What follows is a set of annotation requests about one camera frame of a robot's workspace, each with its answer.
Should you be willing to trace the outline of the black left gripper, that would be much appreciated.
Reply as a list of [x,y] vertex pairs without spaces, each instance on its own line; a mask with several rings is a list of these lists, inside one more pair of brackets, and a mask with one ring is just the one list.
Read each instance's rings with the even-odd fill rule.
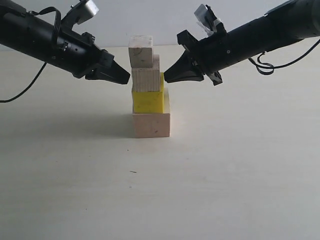
[[84,32],[60,31],[57,38],[57,67],[77,79],[102,80],[126,85],[130,73],[114,60],[115,56],[101,49],[95,37]]

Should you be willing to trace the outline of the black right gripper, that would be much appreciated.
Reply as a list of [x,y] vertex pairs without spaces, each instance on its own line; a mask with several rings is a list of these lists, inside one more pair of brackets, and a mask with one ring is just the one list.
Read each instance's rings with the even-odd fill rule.
[[223,69],[230,57],[230,47],[226,44],[226,34],[214,34],[201,40],[196,39],[189,31],[177,35],[177,42],[183,46],[180,58],[164,72],[167,83],[202,82],[209,77],[213,85],[219,85],[223,78],[219,70]]

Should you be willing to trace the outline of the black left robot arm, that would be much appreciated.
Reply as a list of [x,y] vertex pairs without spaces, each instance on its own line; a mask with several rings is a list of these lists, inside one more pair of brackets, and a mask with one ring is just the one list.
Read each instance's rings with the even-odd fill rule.
[[65,70],[75,78],[126,85],[130,73],[114,60],[114,55],[99,48],[90,33],[73,31],[75,24],[88,21],[98,11],[92,0],[79,1],[65,17],[53,6],[36,12],[12,0],[2,0],[0,43]]

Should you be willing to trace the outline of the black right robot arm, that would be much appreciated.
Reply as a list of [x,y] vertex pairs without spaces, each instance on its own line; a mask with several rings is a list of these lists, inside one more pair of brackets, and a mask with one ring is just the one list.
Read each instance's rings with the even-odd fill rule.
[[208,76],[214,85],[219,85],[223,82],[219,71],[244,60],[252,62],[257,70],[270,70],[272,74],[276,66],[252,58],[320,35],[318,0],[288,0],[231,31],[225,29],[207,4],[201,4],[194,15],[207,37],[198,40],[187,30],[177,35],[184,52],[164,72],[167,83],[201,82]]

